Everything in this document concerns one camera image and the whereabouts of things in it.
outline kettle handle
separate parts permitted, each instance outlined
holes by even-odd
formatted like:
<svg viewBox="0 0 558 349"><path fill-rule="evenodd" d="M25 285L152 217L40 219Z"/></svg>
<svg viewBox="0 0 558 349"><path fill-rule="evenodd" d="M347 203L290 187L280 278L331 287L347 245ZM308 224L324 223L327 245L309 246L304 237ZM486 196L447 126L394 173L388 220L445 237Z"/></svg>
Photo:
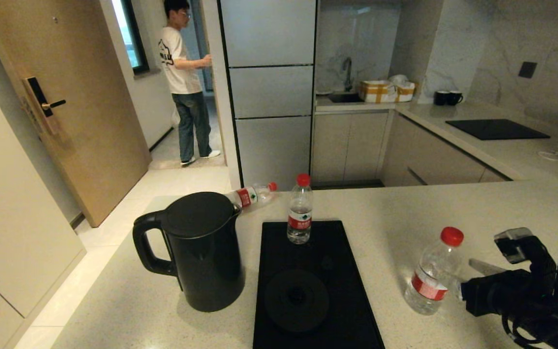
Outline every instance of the kettle handle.
<svg viewBox="0 0 558 349"><path fill-rule="evenodd" d="M175 263L173 261L157 258L154 252L152 252L152 248L148 241L148 230L158 229L162 232L161 220L158 217L161 212L162 211L151 212L135 219L133 225L133 241L135 242L135 248L137 249L137 254L139 254L139 259L147 270L157 274L178 276Z"/></svg>

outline jeans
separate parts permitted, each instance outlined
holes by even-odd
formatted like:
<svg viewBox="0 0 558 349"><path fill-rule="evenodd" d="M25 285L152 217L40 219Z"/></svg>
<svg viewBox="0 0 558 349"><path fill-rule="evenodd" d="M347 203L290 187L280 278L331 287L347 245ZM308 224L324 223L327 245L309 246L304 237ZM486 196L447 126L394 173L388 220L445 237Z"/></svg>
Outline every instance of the jeans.
<svg viewBox="0 0 558 349"><path fill-rule="evenodd" d="M175 107L180 115L178 134L180 136L180 160L190 161L193 157L193 125L197 135L197 148L200 157L207 157L210 149L210 121L208 121L208 109L203 98L203 93L191 93L190 95L172 94Z"/></svg>

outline bottle label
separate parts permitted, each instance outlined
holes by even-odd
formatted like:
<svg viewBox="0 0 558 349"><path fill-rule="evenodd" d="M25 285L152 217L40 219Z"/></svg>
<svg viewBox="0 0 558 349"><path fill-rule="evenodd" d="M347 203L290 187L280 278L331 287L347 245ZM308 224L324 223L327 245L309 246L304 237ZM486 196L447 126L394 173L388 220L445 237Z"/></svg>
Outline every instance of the bottle label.
<svg viewBox="0 0 558 349"><path fill-rule="evenodd" d="M288 214L288 224L290 224L290 227L297 230L309 228L311 226L311 213L312 211L307 213L298 213L290 210L290 213Z"/></svg>
<svg viewBox="0 0 558 349"><path fill-rule="evenodd" d="M433 301L440 301L447 293L447 287L444 287L438 280L426 274L421 268L417 268L412 276L412 287L419 294Z"/></svg>
<svg viewBox="0 0 558 349"><path fill-rule="evenodd" d="M253 187L242 188L237 190L236 192L241 198L242 208L257 203L257 195L255 195L255 190L253 189Z"/></svg>

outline plastic bottle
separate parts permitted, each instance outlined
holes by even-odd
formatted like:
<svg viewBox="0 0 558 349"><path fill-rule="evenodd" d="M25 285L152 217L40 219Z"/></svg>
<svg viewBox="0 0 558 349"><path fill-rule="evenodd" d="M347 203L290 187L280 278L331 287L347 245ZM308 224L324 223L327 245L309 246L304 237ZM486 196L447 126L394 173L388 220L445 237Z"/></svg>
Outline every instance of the plastic bottle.
<svg viewBox="0 0 558 349"><path fill-rule="evenodd" d="M226 194L230 201L240 208L247 208L248 206L263 204L272 199L272 192L277 190L277 184L270 182L268 185L253 185L250 187L234 190Z"/></svg>
<svg viewBox="0 0 558 349"><path fill-rule="evenodd" d="M313 202L310 176L301 173L296 177L296 186L292 189L288 210L288 240L292 243L302 245L310 239Z"/></svg>
<svg viewBox="0 0 558 349"><path fill-rule="evenodd" d="M412 280L403 298L416 312L432 315L438 311L447 293L450 280L447 276L456 275L461 266L461 256L457 247L464 240L462 232L453 227L444 228L440 240L425 248Z"/></svg>

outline electrical outlet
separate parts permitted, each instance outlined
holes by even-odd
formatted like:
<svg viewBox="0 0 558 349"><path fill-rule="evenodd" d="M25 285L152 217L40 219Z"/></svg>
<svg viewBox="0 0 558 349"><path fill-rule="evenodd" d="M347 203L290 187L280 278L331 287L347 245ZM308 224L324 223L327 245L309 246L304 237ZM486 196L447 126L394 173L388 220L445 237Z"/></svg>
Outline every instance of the electrical outlet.
<svg viewBox="0 0 558 349"><path fill-rule="evenodd" d="M520 68L520 73L518 73L518 76L527 79L532 78L537 66L538 64L536 62L522 62L522 67Z"/></svg>

